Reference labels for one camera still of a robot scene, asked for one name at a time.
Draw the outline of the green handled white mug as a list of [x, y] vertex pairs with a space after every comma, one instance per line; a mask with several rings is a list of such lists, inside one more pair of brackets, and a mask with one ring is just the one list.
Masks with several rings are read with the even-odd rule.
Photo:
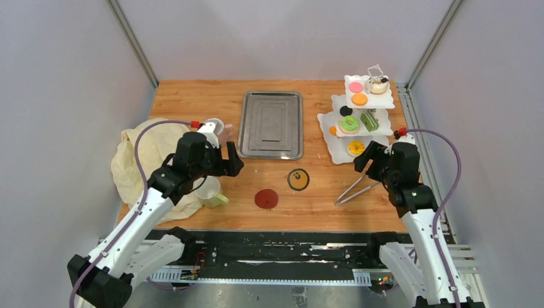
[[229, 199], [223, 194], [220, 181], [213, 176], [196, 180], [194, 182], [194, 193], [202, 204], [209, 208], [229, 204]]

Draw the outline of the yellow flower tart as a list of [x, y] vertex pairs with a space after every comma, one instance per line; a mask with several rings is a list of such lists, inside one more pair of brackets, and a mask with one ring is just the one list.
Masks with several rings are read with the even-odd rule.
[[352, 157], [358, 157], [365, 150], [365, 145], [361, 141], [351, 141], [346, 148], [346, 152]]

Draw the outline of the green layered cake roll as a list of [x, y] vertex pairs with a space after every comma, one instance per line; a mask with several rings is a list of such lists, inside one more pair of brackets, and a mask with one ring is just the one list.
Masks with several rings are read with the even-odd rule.
[[360, 116], [361, 123], [367, 129], [368, 132], [374, 132], [379, 128], [378, 119], [373, 112], [363, 112]]

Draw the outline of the steel baking tray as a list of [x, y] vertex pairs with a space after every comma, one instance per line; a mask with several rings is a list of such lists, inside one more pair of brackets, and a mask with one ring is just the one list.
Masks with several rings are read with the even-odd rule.
[[242, 158], [301, 158], [302, 95], [289, 91], [247, 92], [243, 97], [237, 151]]

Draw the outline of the white three-tier dessert stand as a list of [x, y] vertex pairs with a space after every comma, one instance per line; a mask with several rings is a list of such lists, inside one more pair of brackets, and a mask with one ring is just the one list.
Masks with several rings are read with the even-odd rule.
[[[346, 75], [344, 77], [344, 94], [331, 96], [332, 111], [326, 114], [317, 115], [319, 127], [323, 132], [323, 138], [333, 164], [347, 164], [353, 161], [355, 157], [350, 156], [346, 152], [347, 145], [351, 141], [361, 141], [365, 145], [365, 148], [371, 141], [381, 143], [385, 146], [389, 145], [388, 137], [393, 134], [393, 131], [391, 129], [388, 110], [395, 107], [390, 79], [389, 89], [380, 95], [371, 94], [368, 85], [369, 79], [382, 77], [389, 79], [378, 64], [367, 68], [367, 73], [364, 75]], [[354, 93], [348, 90], [348, 85], [353, 81], [359, 81], [364, 85], [364, 92], [362, 93], [368, 97], [368, 102], [364, 106], [354, 105], [351, 101]], [[339, 120], [342, 116], [340, 115], [339, 110], [342, 106], [352, 108], [352, 116], [359, 119], [361, 127], [357, 133], [346, 134], [340, 130]], [[367, 131], [360, 120], [360, 116], [363, 112], [373, 112], [375, 114], [380, 125], [378, 130], [375, 130], [374, 132]], [[336, 127], [336, 135], [332, 135], [329, 132], [331, 126]]]

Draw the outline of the green frosted donut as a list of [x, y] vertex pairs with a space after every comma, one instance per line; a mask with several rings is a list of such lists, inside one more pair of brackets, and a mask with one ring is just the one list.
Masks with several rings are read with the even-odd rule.
[[339, 128], [343, 133], [355, 134], [360, 130], [359, 119], [352, 115], [347, 115], [339, 120]]

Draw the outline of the metal serving tongs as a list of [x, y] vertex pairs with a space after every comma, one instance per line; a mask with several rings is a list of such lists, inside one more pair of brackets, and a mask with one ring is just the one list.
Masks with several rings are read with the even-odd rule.
[[361, 183], [363, 183], [363, 181], [365, 180], [368, 180], [368, 176], [367, 175], [363, 175], [361, 177], [359, 177], [351, 186], [349, 186], [334, 202], [334, 205], [335, 206], [341, 206], [345, 203], [347, 203], [348, 201], [366, 193], [367, 191], [369, 191], [370, 189], [374, 188], [375, 186], [378, 185], [378, 182], [377, 181], [373, 181], [372, 183], [368, 184], [366, 187], [363, 187], [362, 189], [359, 189], [358, 191], [356, 191], [355, 189], [357, 188], [357, 186]]

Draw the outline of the black sandwich cookie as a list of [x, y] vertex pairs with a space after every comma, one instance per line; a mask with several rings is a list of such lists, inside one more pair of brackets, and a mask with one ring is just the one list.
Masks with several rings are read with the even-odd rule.
[[353, 109], [348, 106], [342, 106], [339, 113], [342, 117], [351, 116], [353, 114]]

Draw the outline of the orange biscuit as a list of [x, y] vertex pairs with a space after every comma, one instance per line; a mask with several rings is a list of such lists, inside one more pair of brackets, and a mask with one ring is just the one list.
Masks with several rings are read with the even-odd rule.
[[354, 105], [364, 106], [368, 102], [368, 97], [364, 93], [356, 93], [352, 96], [351, 101]]

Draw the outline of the white chocolate donut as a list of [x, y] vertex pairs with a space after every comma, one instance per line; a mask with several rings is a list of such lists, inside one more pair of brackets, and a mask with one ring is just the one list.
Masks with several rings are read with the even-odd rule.
[[368, 85], [371, 94], [380, 95], [389, 89], [389, 79], [386, 77], [371, 78], [368, 81]]

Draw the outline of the pink macaron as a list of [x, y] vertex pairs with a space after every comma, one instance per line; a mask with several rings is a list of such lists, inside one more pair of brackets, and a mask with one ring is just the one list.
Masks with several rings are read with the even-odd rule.
[[364, 92], [364, 85], [359, 81], [350, 82], [348, 85], [348, 90], [354, 94]]

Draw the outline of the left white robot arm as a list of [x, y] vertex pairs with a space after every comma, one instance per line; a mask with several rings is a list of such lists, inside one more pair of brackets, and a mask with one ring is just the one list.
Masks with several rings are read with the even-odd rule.
[[234, 142], [226, 142], [228, 158], [211, 133], [188, 132], [176, 151], [145, 179], [137, 203], [106, 239], [86, 256], [74, 255], [67, 265], [72, 291], [69, 307], [76, 299], [94, 307], [124, 307], [133, 290], [170, 262], [191, 264], [196, 258], [194, 237], [175, 227], [144, 251], [136, 249], [153, 227], [182, 199], [195, 190], [194, 183], [208, 176], [237, 176], [244, 167]]

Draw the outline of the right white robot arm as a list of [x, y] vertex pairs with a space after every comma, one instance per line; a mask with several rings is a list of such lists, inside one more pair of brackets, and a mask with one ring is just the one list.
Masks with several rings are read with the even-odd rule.
[[407, 253], [396, 232], [377, 232], [370, 236], [368, 262], [386, 266], [413, 307], [484, 307], [461, 280], [438, 227], [434, 193], [420, 182], [417, 146], [398, 141], [386, 147], [372, 141], [353, 163], [357, 172], [385, 187], [416, 254], [412, 258]]

